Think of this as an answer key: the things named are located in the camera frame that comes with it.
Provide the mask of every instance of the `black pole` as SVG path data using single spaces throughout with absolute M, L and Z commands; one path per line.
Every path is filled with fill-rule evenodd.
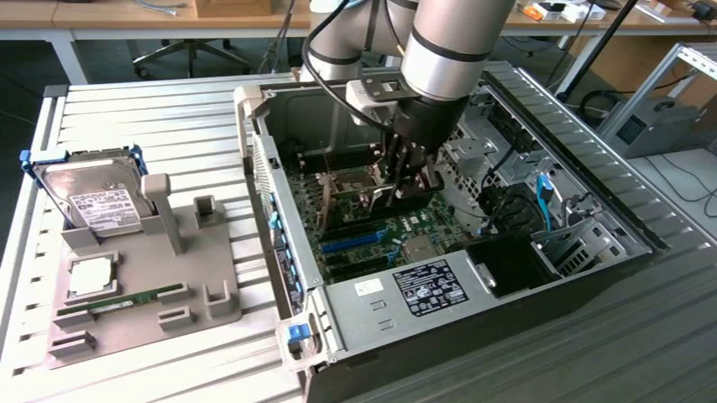
M 572 81 L 570 81 L 570 85 L 567 86 L 566 90 L 556 95 L 556 98 L 562 102 L 564 102 L 567 98 L 570 97 L 570 93 L 574 91 L 574 88 L 578 86 L 578 83 L 580 82 L 582 77 L 589 72 L 590 67 L 593 66 L 593 63 L 595 63 L 597 56 L 601 55 L 602 50 L 605 49 L 605 46 L 607 45 L 609 40 L 613 38 L 613 35 L 615 34 L 617 29 L 622 25 L 623 20 L 627 17 L 627 14 L 630 14 L 631 9 L 635 7 L 635 4 L 637 4 L 637 0 L 627 0 L 627 2 L 623 5 L 623 9 L 619 10 L 615 20 L 610 24 L 607 31 L 605 31 L 605 35 L 602 36 L 601 41 L 598 42 L 595 48 L 590 52 L 590 55 L 587 56 L 587 60 L 585 60 L 585 64 L 578 70 L 578 73 L 574 75 Z

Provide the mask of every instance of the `hard drive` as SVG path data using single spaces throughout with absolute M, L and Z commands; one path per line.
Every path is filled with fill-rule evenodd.
M 73 153 L 57 149 L 34 155 L 24 151 L 20 159 L 69 228 L 89 228 L 108 237 L 140 231 L 140 219 L 156 214 L 140 189 L 147 169 L 139 147 Z

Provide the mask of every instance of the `robotic arm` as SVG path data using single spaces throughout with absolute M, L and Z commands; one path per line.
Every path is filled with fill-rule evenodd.
M 325 13 L 336 10 L 335 3 L 313 0 L 313 22 L 331 17 Z M 463 114 L 512 4 L 512 0 L 343 0 L 340 13 L 307 44 L 308 62 L 324 80 L 356 77 L 362 50 L 399 55 L 391 25 L 406 44 L 398 77 L 364 78 L 346 87 L 346 100 L 371 120 L 379 118 L 374 111 L 380 107 L 391 111 L 383 155 L 386 179 L 395 184 L 391 200 L 440 186 L 432 170 L 436 152 Z M 303 69 L 301 80 L 309 78 L 315 77 Z

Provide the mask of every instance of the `warning label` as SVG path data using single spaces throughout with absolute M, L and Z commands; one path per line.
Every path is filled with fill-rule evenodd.
M 139 214 L 127 189 L 69 196 L 69 200 L 93 231 L 139 224 Z
M 394 273 L 394 279 L 416 317 L 468 300 L 446 260 Z

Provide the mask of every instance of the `motherboard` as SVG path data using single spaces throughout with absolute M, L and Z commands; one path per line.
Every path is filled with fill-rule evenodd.
M 374 178 L 370 165 L 288 175 L 316 264 L 328 284 L 440 256 L 454 243 L 470 238 L 438 193 L 420 208 L 371 218 L 362 195 L 380 188 Z M 335 186 L 331 196 L 325 194 L 327 181 Z

